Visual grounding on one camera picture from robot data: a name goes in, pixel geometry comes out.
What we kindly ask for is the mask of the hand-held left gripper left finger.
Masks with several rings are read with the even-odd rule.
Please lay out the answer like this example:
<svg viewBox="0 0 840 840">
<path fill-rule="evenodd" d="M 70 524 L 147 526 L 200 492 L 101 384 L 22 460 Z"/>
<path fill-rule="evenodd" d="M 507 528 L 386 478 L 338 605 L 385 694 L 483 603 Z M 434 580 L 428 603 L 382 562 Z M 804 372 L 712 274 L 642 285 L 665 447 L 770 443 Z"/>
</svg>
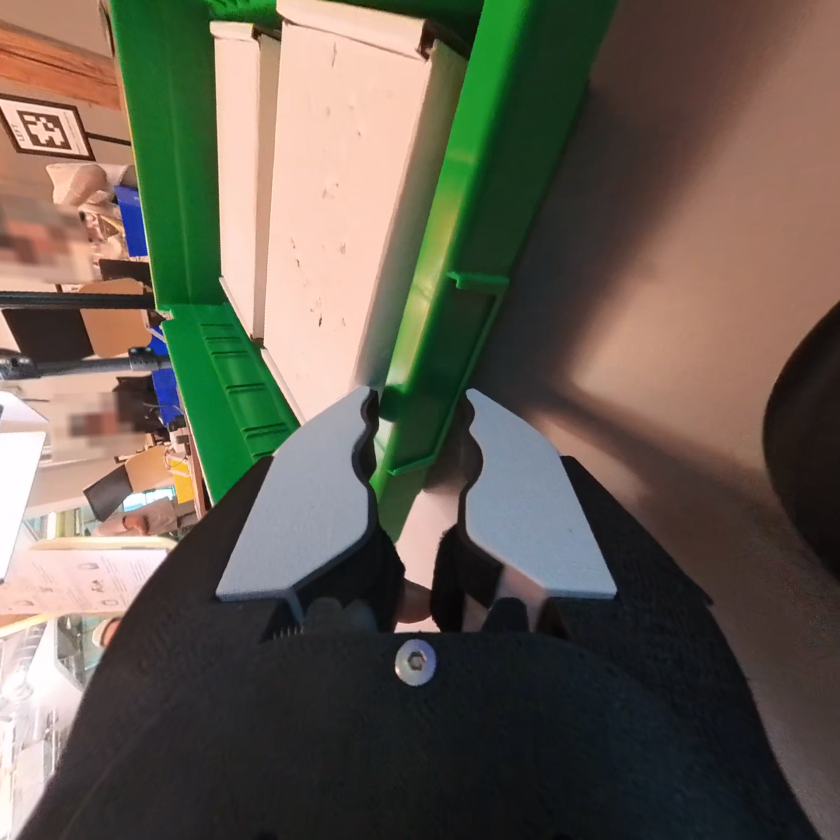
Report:
<svg viewBox="0 0 840 840">
<path fill-rule="evenodd" d="M 278 447 L 217 584 L 219 601 L 283 601 L 300 621 L 323 597 L 375 611 L 377 408 L 376 390 L 359 386 Z"/>
</svg>

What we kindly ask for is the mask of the green plastic bin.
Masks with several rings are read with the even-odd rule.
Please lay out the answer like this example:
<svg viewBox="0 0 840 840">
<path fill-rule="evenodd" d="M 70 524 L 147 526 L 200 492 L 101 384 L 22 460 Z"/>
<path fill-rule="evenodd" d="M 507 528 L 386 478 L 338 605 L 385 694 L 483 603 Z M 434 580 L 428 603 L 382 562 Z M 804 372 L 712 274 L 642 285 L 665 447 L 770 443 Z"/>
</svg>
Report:
<svg viewBox="0 0 840 840">
<path fill-rule="evenodd" d="M 467 36 L 465 86 L 385 378 L 371 483 L 397 539 L 440 456 L 581 112 L 616 2 L 350 2 Z M 267 2 L 117 1 L 112 35 L 150 271 L 206 488 L 219 502 L 292 431 L 222 285 L 212 12 Z"/>
</svg>

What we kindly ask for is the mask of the wooden beam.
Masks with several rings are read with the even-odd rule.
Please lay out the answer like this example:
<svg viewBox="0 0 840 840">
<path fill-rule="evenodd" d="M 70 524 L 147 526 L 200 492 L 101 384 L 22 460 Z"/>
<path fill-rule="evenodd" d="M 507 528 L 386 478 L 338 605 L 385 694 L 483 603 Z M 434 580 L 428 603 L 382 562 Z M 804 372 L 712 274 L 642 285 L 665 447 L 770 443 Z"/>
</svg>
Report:
<svg viewBox="0 0 840 840">
<path fill-rule="evenodd" d="M 114 112 L 124 110 L 112 58 L 1 23 L 1 78 Z"/>
</svg>

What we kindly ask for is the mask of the black tripod pole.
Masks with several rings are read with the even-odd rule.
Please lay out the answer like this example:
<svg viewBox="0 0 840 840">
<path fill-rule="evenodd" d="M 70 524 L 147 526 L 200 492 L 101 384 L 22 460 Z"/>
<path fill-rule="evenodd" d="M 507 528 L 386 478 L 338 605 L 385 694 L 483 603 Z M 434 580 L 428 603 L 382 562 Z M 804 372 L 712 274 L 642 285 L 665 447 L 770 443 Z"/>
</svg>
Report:
<svg viewBox="0 0 840 840">
<path fill-rule="evenodd" d="M 155 311 L 149 294 L 2 291 L 3 310 L 139 310 Z"/>
<path fill-rule="evenodd" d="M 85 359 L 74 362 L 36 362 L 26 355 L 10 355 L 1 359 L 1 380 L 24 382 L 65 375 L 127 372 L 145 374 L 173 369 L 172 360 L 167 354 L 157 354 L 149 348 L 132 348 L 131 351 L 127 356 L 120 358 Z"/>
</svg>

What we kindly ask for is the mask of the blue plastic bin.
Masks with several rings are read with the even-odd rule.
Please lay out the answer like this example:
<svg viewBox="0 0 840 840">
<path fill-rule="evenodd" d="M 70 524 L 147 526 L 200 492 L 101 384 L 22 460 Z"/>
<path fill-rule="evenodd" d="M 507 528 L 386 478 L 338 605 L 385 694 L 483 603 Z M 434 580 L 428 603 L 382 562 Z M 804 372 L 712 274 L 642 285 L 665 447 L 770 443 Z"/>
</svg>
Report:
<svg viewBox="0 0 840 840">
<path fill-rule="evenodd" d="M 119 206 L 126 246 L 131 257 L 147 257 L 144 219 L 140 193 L 136 188 L 126 185 L 114 186 Z"/>
<path fill-rule="evenodd" d="M 150 350 L 157 355 L 169 355 L 162 331 L 151 331 Z M 173 369 L 153 371 L 151 373 L 154 393 L 159 407 L 158 414 L 164 426 L 183 416 L 181 400 L 178 395 L 177 383 Z"/>
</svg>

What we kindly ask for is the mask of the yellow plastic bin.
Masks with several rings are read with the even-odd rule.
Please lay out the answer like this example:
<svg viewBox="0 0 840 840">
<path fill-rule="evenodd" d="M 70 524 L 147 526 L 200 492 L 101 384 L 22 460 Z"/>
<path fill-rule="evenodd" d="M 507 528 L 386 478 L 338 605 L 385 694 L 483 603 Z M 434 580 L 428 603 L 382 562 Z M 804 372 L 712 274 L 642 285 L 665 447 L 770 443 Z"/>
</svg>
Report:
<svg viewBox="0 0 840 840">
<path fill-rule="evenodd" d="M 177 453 L 169 453 L 164 459 L 171 473 L 171 481 L 178 503 L 193 502 L 195 500 L 195 491 L 192 469 L 188 457 Z"/>
</svg>

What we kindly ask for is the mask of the person's left hand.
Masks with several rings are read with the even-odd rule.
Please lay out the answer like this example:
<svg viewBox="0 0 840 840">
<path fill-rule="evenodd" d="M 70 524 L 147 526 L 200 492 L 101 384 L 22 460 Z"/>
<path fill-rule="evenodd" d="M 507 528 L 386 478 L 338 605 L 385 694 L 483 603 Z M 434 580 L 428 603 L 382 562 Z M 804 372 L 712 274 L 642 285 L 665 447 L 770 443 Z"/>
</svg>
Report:
<svg viewBox="0 0 840 840">
<path fill-rule="evenodd" d="M 415 625 L 429 619 L 432 615 L 431 595 L 426 586 L 404 580 L 395 611 L 396 624 Z"/>
</svg>

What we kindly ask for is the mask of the brown cardboard board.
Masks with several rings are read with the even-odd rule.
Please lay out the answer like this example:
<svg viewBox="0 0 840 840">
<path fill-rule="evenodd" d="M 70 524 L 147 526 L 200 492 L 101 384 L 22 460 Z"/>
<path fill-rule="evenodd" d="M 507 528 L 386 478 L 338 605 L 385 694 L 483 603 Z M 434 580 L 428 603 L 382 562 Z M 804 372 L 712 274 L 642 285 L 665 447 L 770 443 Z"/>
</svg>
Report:
<svg viewBox="0 0 840 840">
<path fill-rule="evenodd" d="M 80 287 L 80 294 L 141 295 L 144 285 L 130 278 L 100 280 Z M 131 348 L 147 347 L 152 341 L 144 310 L 81 309 L 93 354 L 114 358 Z"/>
</svg>

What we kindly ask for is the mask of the black wrist rest pad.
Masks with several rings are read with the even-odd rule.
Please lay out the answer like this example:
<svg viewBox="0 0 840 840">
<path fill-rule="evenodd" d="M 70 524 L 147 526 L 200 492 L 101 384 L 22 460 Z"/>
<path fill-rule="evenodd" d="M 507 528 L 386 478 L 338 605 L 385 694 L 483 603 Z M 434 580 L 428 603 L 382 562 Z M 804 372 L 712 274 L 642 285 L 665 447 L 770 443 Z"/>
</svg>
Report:
<svg viewBox="0 0 840 840">
<path fill-rule="evenodd" d="M 820 565 L 839 577 L 839 305 L 805 336 L 766 406 L 773 491 Z"/>
</svg>

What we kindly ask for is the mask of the black white marker poster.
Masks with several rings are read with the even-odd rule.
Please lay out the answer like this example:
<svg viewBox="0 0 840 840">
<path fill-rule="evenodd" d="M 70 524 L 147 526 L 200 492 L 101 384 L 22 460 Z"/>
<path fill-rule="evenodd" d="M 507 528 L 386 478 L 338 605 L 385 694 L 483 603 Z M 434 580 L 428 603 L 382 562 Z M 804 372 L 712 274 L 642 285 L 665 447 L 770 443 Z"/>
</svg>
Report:
<svg viewBox="0 0 840 840">
<path fill-rule="evenodd" d="M 18 153 L 63 161 L 96 160 L 74 105 L 3 93 L 1 123 Z"/>
</svg>

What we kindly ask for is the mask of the grey desk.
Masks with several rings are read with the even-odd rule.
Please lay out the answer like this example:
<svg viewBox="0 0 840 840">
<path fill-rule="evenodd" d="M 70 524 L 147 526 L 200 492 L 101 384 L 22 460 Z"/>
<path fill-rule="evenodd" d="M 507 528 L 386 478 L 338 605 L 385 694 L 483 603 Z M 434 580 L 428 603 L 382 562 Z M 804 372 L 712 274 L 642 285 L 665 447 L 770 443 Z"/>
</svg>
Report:
<svg viewBox="0 0 840 840">
<path fill-rule="evenodd" d="M 471 385 L 709 595 L 838 838 L 838 583 L 771 486 L 767 403 L 838 300 L 838 2 L 621 2 Z"/>
</svg>

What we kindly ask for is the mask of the white cardboard mailer box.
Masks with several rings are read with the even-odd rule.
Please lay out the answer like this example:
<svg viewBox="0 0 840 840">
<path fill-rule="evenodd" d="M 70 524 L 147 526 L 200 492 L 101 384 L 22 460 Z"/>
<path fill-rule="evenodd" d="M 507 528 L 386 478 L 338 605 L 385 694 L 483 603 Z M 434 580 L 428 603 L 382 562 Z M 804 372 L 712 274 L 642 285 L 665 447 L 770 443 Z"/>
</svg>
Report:
<svg viewBox="0 0 840 840">
<path fill-rule="evenodd" d="M 302 423 L 381 389 L 466 78 L 432 18 L 278 2 L 264 359 Z"/>
<path fill-rule="evenodd" d="M 277 133 L 280 33 L 214 20 L 220 282 L 262 343 Z"/>
</svg>

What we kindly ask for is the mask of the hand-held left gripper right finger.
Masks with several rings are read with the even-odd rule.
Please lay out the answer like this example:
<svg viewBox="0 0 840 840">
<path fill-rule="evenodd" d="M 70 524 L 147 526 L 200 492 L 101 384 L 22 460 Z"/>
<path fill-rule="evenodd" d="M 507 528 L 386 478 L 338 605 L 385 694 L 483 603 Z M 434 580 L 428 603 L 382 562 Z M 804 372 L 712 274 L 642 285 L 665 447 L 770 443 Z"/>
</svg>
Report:
<svg viewBox="0 0 840 840">
<path fill-rule="evenodd" d="M 500 566 L 490 604 L 515 597 L 536 624 L 550 599 L 615 599 L 616 583 L 560 452 L 477 389 L 465 399 L 479 466 L 462 494 L 459 526 L 471 549 Z"/>
</svg>

